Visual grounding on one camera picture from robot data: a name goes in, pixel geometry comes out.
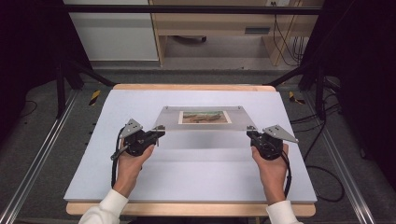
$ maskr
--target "hand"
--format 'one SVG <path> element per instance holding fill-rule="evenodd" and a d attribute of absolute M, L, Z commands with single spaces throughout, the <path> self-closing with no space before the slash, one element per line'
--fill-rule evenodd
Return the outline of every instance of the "hand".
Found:
<path fill-rule="evenodd" d="M 289 146 L 283 144 L 283 151 L 288 154 Z M 282 158 L 277 158 L 273 161 L 267 161 L 260 156 L 257 148 L 251 148 L 252 157 L 260 170 L 260 179 L 264 186 L 265 197 L 267 198 L 268 205 L 285 201 L 285 193 L 283 185 L 285 183 L 287 165 Z"/>
<path fill-rule="evenodd" d="M 119 170 L 117 180 L 113 189 L 128 198 L 134 186 L 136 179 L 142 169 L 143 163 L 151 156 L 154 145 L 149 146 L 143 152 L 143 155 L 134 157 L 126 152 L 122 152 L 119 156 Z"/>

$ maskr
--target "white table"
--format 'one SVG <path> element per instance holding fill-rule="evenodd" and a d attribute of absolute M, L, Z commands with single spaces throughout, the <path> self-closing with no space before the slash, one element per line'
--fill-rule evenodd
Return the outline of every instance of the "white table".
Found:
<path fill-rule="evenodd" d="M 107 96 L 92 139 L 65 194 L 69 214 L 83 214 L 110 190 L 110 156 L 133 118 L 147 131 L 165 105 L 245 108 L 259 130 L 279 124 L 292 133 L 271 87 L 119 85 Z M 133 216 L 266 216 L 265 197 L 246 132 L 166 132 L 145 162 L 123 214 Z M 288 200 L 296 216 L 315 214 L 317 200 L 297 144 L 290 145 Z"/>

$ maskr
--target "tripod leg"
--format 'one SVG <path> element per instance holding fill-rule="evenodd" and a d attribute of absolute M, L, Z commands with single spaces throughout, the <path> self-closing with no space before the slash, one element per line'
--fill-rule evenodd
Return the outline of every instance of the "tripod leg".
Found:
<path fill-rule="evenodd" d="M 323 68 L 318 66 L 318 76 L 317 76 L 317 89 L 315 96 L 315 109 L 317 110 L 320 119 L 324 120 L 326 116 L 326 111 L 324 110 L 323 102 L 323 85 L 325 82 L 325 77 L 323 75 Z"/>
<path fill-rule="evenodd" d="M 86 68 L 85 66 L 75 62 L 75 61 L 70 61 L 70 64 L 76 68 L 78 71 L 81 71 L 85 74 L 87 74 L 88 76 L 100 81 L 101 83 L 107 85 L 108 87 L 113 87 L 115 85 L 117 85 L 118 83 L 112 82 L 110 80 L 108 80 L 107 78 L 104 78 L 98 74 L 96 74 L 95 72 L 93 72 L 91 69 Z"/>
<path fill-rule="evenodd" d="M 312 65 L 312 63 L 306 63 L 301 66 L 298 66 L 295 69 L 289 71 L 287 74 L 283 75 L 282 77 L 280 77 L 268 84 L 262 84 L 262 85 L 263 86 L 269 85 L 269 86 L 276 87 L 276 86 L 282 84 L 283 82 L 289 80 L 292 77 L 304 74 L 308 69 L 311 69 L 311 65 Z"/>
<path fill-rule="evenodd" d="M 62 73 L 62 65 L 59 63 L 56 68 L 56 89 L 58 92 L 58 115 L 60 118 L 66 108 L 66 96 L 64 94 L 64 74 Z"/>

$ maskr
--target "floor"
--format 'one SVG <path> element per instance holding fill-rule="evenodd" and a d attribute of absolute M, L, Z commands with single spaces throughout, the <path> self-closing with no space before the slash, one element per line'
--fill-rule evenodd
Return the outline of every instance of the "floor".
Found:
<path fill-rule="evenodd" d="M 288 63 L 293 62 L 287 54 L 285 59 Z M 205 43 L 172 37 L 168 41 L 163 66 L 155 62 L 92 64 L 97 73 L 119 83 L 262 84 L 281 77 L 295 67 L 285 63 L 272 66 L 259 37 L 223 36 L 209 37 Z M 32 180 L 33 185 L 25 190 L 21 198 L 24 204 L 16 207 L 15 223 L 77 223 L 79 219 L 66 214 L 63 196 L 90 141 L 106 95 L 111 90 L 88 76 L 82 75 L 82 78 L 85 86 L 81 91 L 66 87 L 67 97 L 76 97 L 76 102 L 66 123 L 49 146 L 50 151 L 45 155 L 40 172 Z M 305 155 L 319 133 L 321 121 L 315 117 L 297 121 L 314 114 L 309 103 L 313 102 L 314 90 L 299 91 L 296 87 L 298 80 L 299 77 L 292 78 L 277 89 L 294 133 L 300 140 L 302 155 Z M 57 121 L 55 84 L 50 82 L 28 93 L 26 100 L 35 103 L 26 103 L 12 134 L 1 146 L 0 210 L 5 210 L 11 202 Z M 96 104 L 89 105 L 93 92 L 97 90 L 101 93 Z M 294 93 L 296 101 L 290 99 L 290 92 Z M 342 116 L 342 108 L 336 105 L 338 102 L 333 92 L 326 90 L 325 95 L 328 96 L 326 107 L 330 108 L 325 129 L 305 162 L 311 166 L 307 168 L 308 173 L 318 192 L 317 212 L 313 217 L 299 219 L 304 223 L 396 223 L 396 193 L 375 162 L 361 158 L 359 144 Z M 339 173 L 339 164 L 334 163 L 332 147 L 341 154 L 362 201 L 358 199 L 356 202 L 356 190 L 348 186 L 344 186 L 346 193 L 343 195 L 343 188 L 337 179 L 342 179 L 344 174 Z M 360 210 L 356 209 L 355 205 L 361 202 L 366 206 L 360 209 L 367 208 L 366 214 L 369 216 L 360 215 Z M 244 220 L 254 222 L 254 218 Z"/>

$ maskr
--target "white sleeve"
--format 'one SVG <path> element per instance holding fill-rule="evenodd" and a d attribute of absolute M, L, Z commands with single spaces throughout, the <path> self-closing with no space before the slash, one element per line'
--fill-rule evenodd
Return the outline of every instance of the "white sleeve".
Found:
<path fill-rule="evenodd" d="M 97 206 L 88 209 L 78 224 L 120 223 L 120 214 L 128 199 L 112 189 Z"/>
<path fill-rule="evenodd" d="M 303 224 L 294 215 L 290 201 L 274 203 L 268 206 L 267 213 L 272 224 Z"/>

